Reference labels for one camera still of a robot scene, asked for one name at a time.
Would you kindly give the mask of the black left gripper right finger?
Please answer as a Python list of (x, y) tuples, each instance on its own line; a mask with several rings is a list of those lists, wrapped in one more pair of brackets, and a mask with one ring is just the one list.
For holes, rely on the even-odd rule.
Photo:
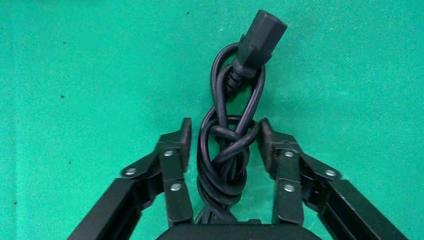
[(258, 148), (275, 181), (272, 222), (301, 227), (304, 207), (315, 211), (335, 240), (403, 240), (392, 224), (341, 173), (306, 154), (294, 136), (259, 123)]

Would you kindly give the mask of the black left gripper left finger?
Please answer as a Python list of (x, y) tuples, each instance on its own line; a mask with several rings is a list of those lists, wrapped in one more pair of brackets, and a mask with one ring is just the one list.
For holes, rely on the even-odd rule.
[(70, 234), (70, 240), (128, 240), (142, 212), (165, 195), (168, 226), (191, 224), (193, 208), (185, 183), (192, 141), (192, 120), (165, 133), (148, 155), (128, 165)]

